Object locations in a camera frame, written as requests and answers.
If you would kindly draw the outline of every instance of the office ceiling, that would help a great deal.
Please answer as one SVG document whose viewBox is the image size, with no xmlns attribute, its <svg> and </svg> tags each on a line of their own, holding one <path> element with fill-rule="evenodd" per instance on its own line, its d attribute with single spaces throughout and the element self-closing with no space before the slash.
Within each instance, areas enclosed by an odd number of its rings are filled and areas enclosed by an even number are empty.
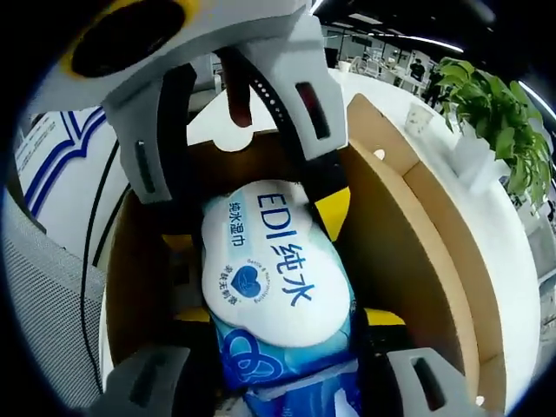
<svg viewBox="0 0 556 417">
<path fill-rule="evenodd" d="M 523 80 L 556 109 L 556 37 L 543 6 L 540 0 L 325 0 L 316 15 L 323 23 L 349 24 L 361 33 L 394 35 L 381 40 L 404 50 L 421 50 L 436 61 L 460 57 L 506 81 Z M 396 34 L 442 41 L 464 52 Z M 556 131 L 554 120 L 548 124 Z"/>
</svg>

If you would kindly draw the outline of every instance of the black cable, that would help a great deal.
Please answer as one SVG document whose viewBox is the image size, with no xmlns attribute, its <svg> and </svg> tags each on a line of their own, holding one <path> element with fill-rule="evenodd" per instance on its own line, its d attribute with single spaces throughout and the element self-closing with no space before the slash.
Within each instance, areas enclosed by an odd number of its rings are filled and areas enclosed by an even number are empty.
<svg viewBox="0 0 556 417">
<path fill-rule="evenodd" d="M 79 314 L 81 319 L 81 332 L 83 333 L 83 342 L 85 344 L 85 349 L 87 350 L 87 355 L 89 356 L 90 363 L 93 367 L 93 372 L 95 374 L 95 383 L 98 388 L 98 393 L 103 394 L 103 384 L 101 382 L 101 377 L 96 367 L 95 356 L 90 349 L 89 337 L 87 336 L 87 325 L 85 323 L 85 286 L 87 283 L 87 266 L 89 263 L 89 246 L 90 237 L 93 233 L 93 224 L 95 223 L 96 210 L 98 209 L 98 203 L 101 201 L 101 195 L 103 194 L 104 184 L 108 178 L 110 168 L 112 167 L 112 162 L 116 157 L 116 152 L 120 144 L 116 140 L 114 147 L 110 152 L 106 166 L 104 167 L 103 176 L 101 176 L 101 181 L 98 183 L 98 189 L 96 190 L 95 200 L 93 201 L 93 207 L 90 211 L 89 225 L 87 226 L 87 234 L 85 236 L 85 251 L 83 254 L 83 271 L 81 274 L 81 293 L 79 294 Z"/>
<path fill-rule="evenodd" d="M 108 219 L 106 226 L 104 227 L 103 234 L 101 235 L 101 239 L 100 241 L 98 241 L 98 246 L 96 247 L 95 256 L 93 257 L 93 262 L 92 262 L 93 267 L 98 266 L 98 262 L 100 261 L 101 254 L 103 252 L 104 243 L 106 243 L 106 239 L 108 239 L 108 233 L 110 232 L 112 223 L 114 223 L 114 220 L 116 219 L 116 216 L 120 211 L 120 207 L 123 204 L 123 198 L 126 196 L 126 194 L 128 194 L 130 188 L 131 187 L 129 186 L 129 184 L 126 185 L 124 191 L 122 192 L 122 195 L 120 195 L 120 198 L 118 199 L 114 209 L 112 210 L 112 213 L 110 214 L 110 218 Z"/>
</svg>

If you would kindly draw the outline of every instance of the blue wet wipes package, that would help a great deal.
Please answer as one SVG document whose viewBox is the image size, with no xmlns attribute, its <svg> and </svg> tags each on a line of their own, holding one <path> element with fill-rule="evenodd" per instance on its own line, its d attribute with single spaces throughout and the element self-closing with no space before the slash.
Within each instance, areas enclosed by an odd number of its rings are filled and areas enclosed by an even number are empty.
<svg viewBox="0 0 556 417">
<path fill-rule="evenodd" d="M 262 181 L 205 208 L 202 292 L 232 389 L 353 359 L 354 293 L 307 204 L 301 185 Z"/>
<path fill-rule="evenodd" d="M 249 389 L 243 398 L 257 417 L 356 417 L 357 368 L 349 361 L 280 387 Z"/>
</svg>

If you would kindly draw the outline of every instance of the cardboard box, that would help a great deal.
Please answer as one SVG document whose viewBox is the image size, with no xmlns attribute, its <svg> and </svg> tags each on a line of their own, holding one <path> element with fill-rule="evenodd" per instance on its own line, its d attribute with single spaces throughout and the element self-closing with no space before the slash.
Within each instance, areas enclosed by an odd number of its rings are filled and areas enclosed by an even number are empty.
<svg viewBox="0 0 556 417">
<path fill-rule="evenodd" d="M 349 135 L 367 151 L 382 149 L 383 162 L 399 174 L 418 198 L 452 257 L 467 295 L 479 352 L 479 395 L 485 408 L 504 411 L 506 367 L 498 303 L 487 266 L 459 210 L 399 130 L 364 96 L 347 110 Z"/>
<path fill-rule="evenodd" d="M 352 133 L 353 115 L 350 106 Z M 401 316 L 420 347 L 436 349 L 466 376 L 474 399 L 480 359 L 472 312 L 447 245 L 399 174 L 414 166 L 413 156 L 400 154 L 388 166 L 361 139 L 341 150 L 352 200 L 336 243 L 355 296 L 365 307 Z M 298 178 L 273 132 L 255 135 L 235 153 L 222 152 L 212 142 L 190 152 L 207 199 L 256 180 Z M 116 228 L 107 282 L 109 343 L 116 364 L 152 341 L 172 314 L 169 254 L 151 223 L 129 195 Z"/>
</svg>

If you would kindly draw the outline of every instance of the white wall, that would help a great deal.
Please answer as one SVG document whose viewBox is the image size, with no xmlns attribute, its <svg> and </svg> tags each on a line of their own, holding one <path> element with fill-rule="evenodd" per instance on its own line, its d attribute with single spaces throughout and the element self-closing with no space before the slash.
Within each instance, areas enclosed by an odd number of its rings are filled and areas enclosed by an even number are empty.
<svg viewBox="0 0 556 417">
<path fill-rule="evenodd" d="M 103 120 L 103 112 L 95 110 L 48 113 L 16 150 L 17 170 L 28 207 L 44 225 L 48 237 L 80 258 L 96 189 L 116 141 L 114 130 Z M 71 123 L 72 114 L 76 128 Z M 86 143 L 88 132 L 94 133 Z M 39 178 L 42 165 L 46 168 L 45 175 L 31 195 L 30 185 Z M 59 169 L 58 175 L 55 175 L 56 169 Z M 127 184 L 118 153 L 96 212 L 89 261 L 95 255 L 112 210 Z M 44 199 L 39 205 L 41 195 Z"/>
</svg>

